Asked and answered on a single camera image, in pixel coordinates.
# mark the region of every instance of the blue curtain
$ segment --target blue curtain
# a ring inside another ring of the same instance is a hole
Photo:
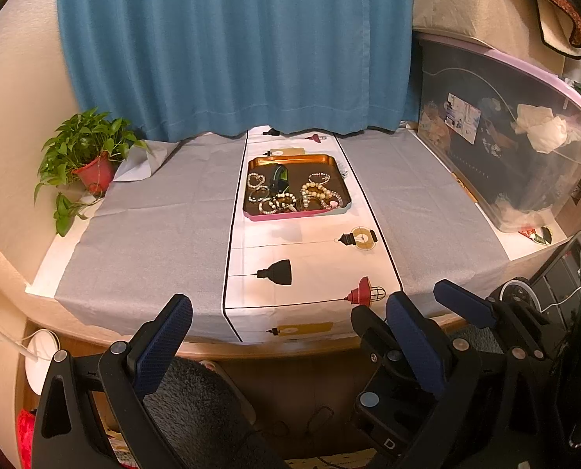
[[[82,109],[177,141],[397,128],[412,0],[58,0]]]

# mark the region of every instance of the bolt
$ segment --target bolt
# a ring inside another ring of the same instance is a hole
[[[379,396],[376,393],[367,391],[360,395],[360,404],[364,407],[375,407],[379,404]]]
[[[458,351],[467,351],[468,348],[470,347],[470,344],[468,343],[467,340],[464,340],[463,338],[456,338],[453,342],[453,347],[455,347],[455,349],[457,349]]]
[[[401,358],[403,358],[403,354],[401,353],[401,351],[396,351],[396,350],[392,350],[392,351],[388,351],[388,359],[391,360],[392,362],[398,362]]]
[[[517,360],[524,360],[527,357],[525,350],[520,347],[514,347],[514,349],[511,350],[511,355]]]
[[[127,349],[127,347],[128,344],[126,344],[122,340],[119,340],[119,342],[115,342],[110,346],[110,352],[112,354],[121,354],[122,352],[124,352],[124,350]]]
[[[60,363],[64,362],[64,360],[66,360],[66,351],[64,349],[56,351],[56,354],[54,354],[54,362]]]

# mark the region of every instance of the plastic storage bin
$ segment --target plastic storage bin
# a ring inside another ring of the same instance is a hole
[[[499,231],[549,224],[581,178],[581,96],[494,49],[420,34],[418,136]]]

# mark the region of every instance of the tray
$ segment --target tray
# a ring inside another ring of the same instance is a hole
[[[333,157],[326,154],[257,157],[249,161],[247,174],[251,172],[263,174],[266,178],[265,184],[268,185],[278,164],[283,164],[288,169],[288,190],[295,194],[298,204],[301,203],[301,187],[308,181],[310,173],[324,172],[330,175],[327,188],[338,192],[342,198],[342,206],[332,210],[321,208],[308,211],[297,211],[295,213],[273,213],[270,215],[263,215],[258,209],[258,203],[249,202],[248,197],[252,190],[247,187],[245,189],[245,198],[243,200],[243,213],[249,220],[257,222],[259,220],[297,219],[319,215],[336,215],[344,213],[351,207],[351,195],[349,194],[349,190],[347,190],[345,180],[342,178],[336,160]]]

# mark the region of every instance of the storage bin label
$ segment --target storage bin label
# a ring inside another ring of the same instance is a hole
[[[447,126],[460,134],[469,143],[474,144],[482,112],[452,93],[449,93],[447,97],[446,109],[447,117],[445,118],[445,123]]]

